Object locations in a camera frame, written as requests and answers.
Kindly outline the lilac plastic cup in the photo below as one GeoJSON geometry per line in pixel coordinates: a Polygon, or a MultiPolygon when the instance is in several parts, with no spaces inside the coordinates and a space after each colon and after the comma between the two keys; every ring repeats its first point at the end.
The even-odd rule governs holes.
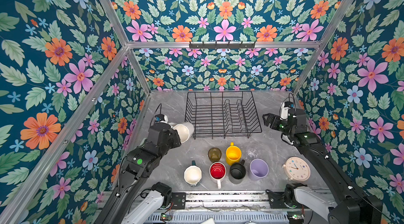
{"type": "Polygon", "coordinates": [[[254,159],[249,166],[249,178],[252,181],[258,181],[268,176],[268,164],[262,159],[254,159]]]}

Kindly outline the green mug cream interior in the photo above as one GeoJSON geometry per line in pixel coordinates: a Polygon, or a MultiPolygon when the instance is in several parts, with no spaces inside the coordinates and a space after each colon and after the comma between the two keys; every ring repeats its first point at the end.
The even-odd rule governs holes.
{"type": "Polygon", "coordinates": [[[184,171],[184,180],[190,186],[197,186],[198,183],[202,179],[202,170],[196,165],[196,162],[193,160],[191,162],[191,166],[186,168],[184,171]]]}

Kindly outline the white ceramic mug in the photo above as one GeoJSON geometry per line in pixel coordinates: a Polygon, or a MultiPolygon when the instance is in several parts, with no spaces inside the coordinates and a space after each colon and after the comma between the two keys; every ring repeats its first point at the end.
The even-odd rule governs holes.
{"type": "Polygon", "coordinates": [[[188,141],[194,133],[194,126],[190,122],[176,124],[173,129],[178,132],[182,144],[188,141]]]}

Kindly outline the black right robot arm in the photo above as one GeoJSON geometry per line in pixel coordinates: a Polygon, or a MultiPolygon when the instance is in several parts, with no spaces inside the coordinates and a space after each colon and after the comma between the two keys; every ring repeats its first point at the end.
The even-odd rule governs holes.
{"type": "Polygon", "coordinates": [[[288,207],[306,206],[330,224],[379,224],[383,203],[368,196],[327,154],[321,139],[307,130],[306,114],[292,108],[287,119],[264,114],[265,126],[281,132],[283,142],[296,147],[317,170],[333,195],[333,200],[316,193],[302,183],[286,185],[283,200],[288,207]]]}

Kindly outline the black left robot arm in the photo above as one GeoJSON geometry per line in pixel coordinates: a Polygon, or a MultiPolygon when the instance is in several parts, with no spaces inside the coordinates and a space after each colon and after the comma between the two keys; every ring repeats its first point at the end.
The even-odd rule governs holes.
{"type": "Polygon", "coordinates": [[[143,145],[130,151],[124,158],[117,185],[94,223],[120,224],[138,191],[159,166],[161,159],[169,150],[180,146],[180,136],[169,124],[155,123],[150,126],[143,145]]]}

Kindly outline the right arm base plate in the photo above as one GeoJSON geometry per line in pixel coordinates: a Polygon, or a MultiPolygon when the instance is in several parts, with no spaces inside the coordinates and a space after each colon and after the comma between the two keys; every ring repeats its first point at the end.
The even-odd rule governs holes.
{"type": "Polygon", "coordinates": [[[271,209],[296,209],[302,207],[302,205],[297,202],[294,193],[290,189],[286,189],[285,191],[272,191],[267,189],[265,192],[268,196],[271,209]]]}

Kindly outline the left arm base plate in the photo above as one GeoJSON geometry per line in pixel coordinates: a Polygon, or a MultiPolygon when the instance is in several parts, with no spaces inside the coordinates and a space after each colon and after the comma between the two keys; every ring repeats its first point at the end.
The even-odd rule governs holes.
{"type": "Polygon", "coordinates": [[[184,210],[186,206],[187,193],[173,192],[167,198],[166,210],[184,210]]]}

